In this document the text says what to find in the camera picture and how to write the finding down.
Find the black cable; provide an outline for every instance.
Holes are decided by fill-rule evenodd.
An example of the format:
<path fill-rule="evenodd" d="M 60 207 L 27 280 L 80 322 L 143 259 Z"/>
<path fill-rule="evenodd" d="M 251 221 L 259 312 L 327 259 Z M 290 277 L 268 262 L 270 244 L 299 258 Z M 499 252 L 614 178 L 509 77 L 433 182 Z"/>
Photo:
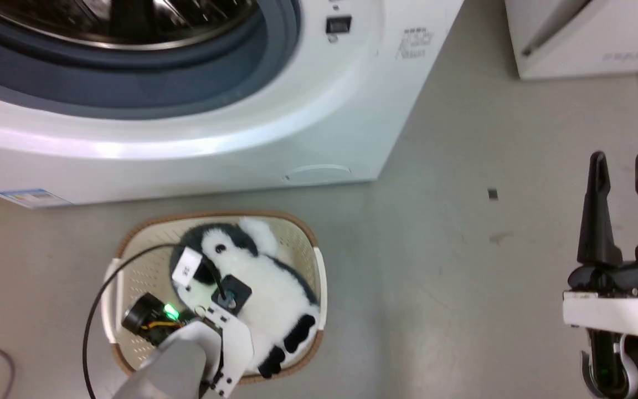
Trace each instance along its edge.
<path fill-rule="evenodd" d="M 0 356 L 7 362 L 7 366 L 9 368 L 9 379 L 7 383 L 7 388 L 4 390 L 2 394 L 2 399 L 7 399 L 9 394 L 11 393 L 11 389 L 13 388 L 13 380 L 16 377 L 16 367 L 13 363 L 13 359 L 11 359 L 11 355 L 7 352 L 0 349 Z"/>
<path fill-rule="evenodd" d="M 215 267 L 215 264 L 208 265 L 208 263 L 206 263 L 206 266 L 208 267 L 208 271 L 210 272 L 210 276 L 213 277 L 213 282 L 215 282 L 215 285 L 218 287 L 218 294 L 220 294 L 220 298 L 222 300 L 226 300 L 225 288 L 223 288 L 223 286 L 220 284 L 220 280 L 221 280 L 220 271 L 218 270 L 217 267 Z"/>
<path fill-rule="evenodd" d="M 186 247 L 185 245 L 180 245 L 177 243 L 162 243 L 159 245 L 154 245 L 154 247 L 149 247 L 143 250 L 142 252 L 139 252 L 133 255 L 128 260 L 125 260 L 124 262 L 122 262 L 122 264 L 119 267 L 117 267 L 115 271 L 112 272 L 110 277 L 107 280 L 105 280 L 105 282 L 103 283 L 102 287 L 100 288 L 97 295 L 95 296 L 93 305 L 90 308 L 90 313 L 88 313 L 88 320 L 85 323 L 85 331 L 83 332 L 83 377 L 85 378 L 85 387 L 88 390 L 88 395 L 90 396 L 90 399 L 96 399 L 96 397 L 95 397 L 95 392 L 93 392 L 93 386 L 90 382 L 90 373 L 88 371 L 88 338 L 90 335 L 90 326 L 93 323 L 93 317 L 95 316 L 95 310 L 97 310 L 97 306 L 100 303 L 103 293 L 105 292 L 107 287 L 113 282 L 113 280 L 115 280 L 115 278 L 117 277 L 119 272 L 122 271 L 122 269 L 126 268 L 132 262 L 146 255 L 147 253 L 153 252 L 153 250 L 158 250 L 161 248 L 185 248 L 185 247 Z M 218 286 L 218 291 L 220 292 L 220 296 L 222 298 L 225 298 L 225 290 L 223 289 L 223 286 L 220 284 L 220 280 L 218 279 L 219 277 L 220 276 L 213 275 L 213 280 L 215 280 L 215 284 Z"/>

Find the basket rim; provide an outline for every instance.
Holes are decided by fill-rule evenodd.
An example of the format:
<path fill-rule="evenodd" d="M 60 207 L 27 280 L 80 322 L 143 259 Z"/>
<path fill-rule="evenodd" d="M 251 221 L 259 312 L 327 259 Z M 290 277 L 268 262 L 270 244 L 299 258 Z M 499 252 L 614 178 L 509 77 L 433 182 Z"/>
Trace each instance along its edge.
<path fill-rule="evenodd" d="M 200 219 L 205 217 L 275 217 L 277 219 L 284 219 L 296 225 L 296 227 L 299 227 L 299 229 L 301 229 L 302 232 L 304 232 L 304 235 L 306 235 L 306 237 L 308 238 L 309 243 L 312 245 L 312 247 L 314 248 L 319 247 L 317 238 L 314 235 L 314 232 L 312 232 L 312 230 L 309 229 L 309 226 L 307 226 L 306 223 L 302 222 L 302 220 L 300 220 L 298 217 L 286 212 L 272 211 L 272 210 L 225 210 L 225 211 L 208 211 L 208 212 L 187 212 L 182 214 L 172 214 L 166 217 L 156 217 L 156 218 L 149 219 L 142 223 L 137 224 L 120 241 L 120 244 L 117 246 L 117 250 L 115 251 L 115 258 L 122 258 L 127 248 L 127 245 L 129 245 L 132 239 L 139 232 L 146 229 L 147 227 L 154 226 L 155 224 L 175 222 L 177 220 Z M 297 363 L 293 364 L 292 366 L 286 369 L 283 369 L 282 371 L 279 372 L 279 374 L 277 374 L 273 378 L 282 378 L 286 376 L 291 376 L 292 374 L 296 373 L 300 369 L 304 368 L 304 366 L 309 364 L 309 362 L 314 358 L 314 355 L 316 355 L 317 351 L 319 351 L 319 347 L 321 346 L 321 342 L 323 338 L 324 338 L 324 330 L 317 329 L 316 336 L 314 337 L 314 341 L 312 342 L 309 350 L 307 351 L 307 354 L 304 355 L 304 357 L 300 361 L 298 361 Z M 127 374 L 128 376 L 131 376 L 132 374 L 134 374 L 136 370 L 127 362 L 127 359 L 125 359 L 124 355 L 122 354 L 122 349 L 120 344 L 116 342 L 111 344 L 111 350 L 112 350 L 112 354 L 115 359 L 115 362 L 117 363 L 117 366 L 119 366 L 120 369 L 122 369 L 122 371 L 124 371 L 125 374 Z M 244 376 L 243 378 L 240 379 L 240 381 L 238 381 L 238 384 L 243 385 L 243 384 L 249 384 L 249 383 L 257 383 L 261 381 L 266 381 L 266 379 L 259 375 Z"/>

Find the plastic basket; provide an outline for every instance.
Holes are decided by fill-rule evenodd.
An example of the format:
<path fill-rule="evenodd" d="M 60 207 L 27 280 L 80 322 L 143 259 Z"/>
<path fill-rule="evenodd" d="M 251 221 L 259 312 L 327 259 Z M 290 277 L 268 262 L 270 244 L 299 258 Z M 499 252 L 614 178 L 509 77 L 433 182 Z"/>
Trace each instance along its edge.
<path fill-rule="evenodd" d="M 317 334 L 314 342 L 307 345 L 303 356 L 298 356 L 294 364 L 286 366 L 274 378 L 294 374 L 311 361 L 319 349 L 324 337 L 324 325 L 327 313 L 326 270 L 316 237 L 306 224 L 296 217 L 272 211 L 250 212 L 206 212 L 198 214 L 181 214 L 149 220 L 135 227 L 127 234 L 110 263 L 105 278 L 117 268 L 122 259 L 139 253 L 145 248 L 160 243 L 179 242 L 188 229 L 200 224 L 235 223 L 241 217 L 256 217 L 265 220 L 276 235 L 281 252 L 289 258 L 289 265 L 294 267 L 313 288 L 319 299 L 321 308 L 317 323 Z M 186 307 L 180 303 L 172 288 L 169 277 L 169 258 L 172 248 L 162 248 L 142 256 L 117 275 L 116 284 L 110 285 L 101 301 L 103 327 L 111 344 L 113 355 L 119 367 L 127 374 L 132 374 L 154 350 L 147 341 L 134 336 L 122 328 L 121 318 L 124 311 L 143 293 L 152 293 L 165 303 L 171 303 L 177 309 Z M 246 375 L 240 383 L 264 381 L 257 374 Z"/>

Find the camera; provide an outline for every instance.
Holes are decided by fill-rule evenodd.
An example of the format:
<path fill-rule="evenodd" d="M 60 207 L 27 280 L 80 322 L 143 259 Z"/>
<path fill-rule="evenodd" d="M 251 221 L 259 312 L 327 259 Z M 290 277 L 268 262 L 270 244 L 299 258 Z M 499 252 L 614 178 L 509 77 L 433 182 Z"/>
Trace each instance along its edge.
<path fill-rule="evenodd" d="M 145 293 L 127 310 L 122 326 L 156 347 L 194 317 L 187 311 L 179 313 L 173 306 Z"/>

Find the floor stain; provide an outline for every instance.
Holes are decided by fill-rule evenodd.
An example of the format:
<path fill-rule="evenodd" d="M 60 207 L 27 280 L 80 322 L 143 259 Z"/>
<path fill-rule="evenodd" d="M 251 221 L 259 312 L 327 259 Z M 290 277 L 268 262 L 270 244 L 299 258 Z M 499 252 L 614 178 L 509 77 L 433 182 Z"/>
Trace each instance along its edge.
<path fill-rule="evenodd" d="M 501 247 L 501 242 L 503 242 L 503 240 L 513 236 L 514 236 L 513 231 L 492 234 L 489 236 L 489 243 L 493 243 Z"/>

